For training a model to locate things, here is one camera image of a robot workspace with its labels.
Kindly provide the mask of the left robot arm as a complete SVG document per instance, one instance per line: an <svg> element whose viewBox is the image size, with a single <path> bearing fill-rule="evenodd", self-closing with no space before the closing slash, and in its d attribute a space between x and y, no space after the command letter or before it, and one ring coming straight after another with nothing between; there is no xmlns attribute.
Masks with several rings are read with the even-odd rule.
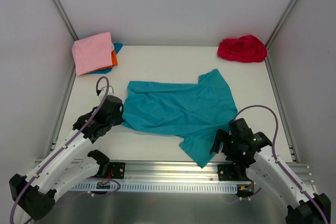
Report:
<svg viewBox="0 0 336 224"><path fill-rule="evenodd" d="M81 181L93 178L110 181L110 159L99 150L90 150L93 143L124 120L123 102L113 95L100 99L92 111L76 120L61 145L26 175L15 174L9 180L14 201L10 223L20 207L29 220L40 220L67 191Z"/></svg>

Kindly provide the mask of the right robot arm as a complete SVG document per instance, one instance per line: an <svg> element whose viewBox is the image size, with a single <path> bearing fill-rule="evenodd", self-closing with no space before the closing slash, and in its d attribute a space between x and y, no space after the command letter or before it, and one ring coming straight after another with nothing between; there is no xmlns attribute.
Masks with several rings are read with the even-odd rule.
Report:
<svg viewBox="0 0 336 224"><path fill-rule="evenodd" d="M271 140L254 133L244 119L229 131L217 130L212 154L223 153L229 165L218 166L221 181L251 182L284 208L286 223L330 223L331 201L317 194L276 154Z"/></svg>

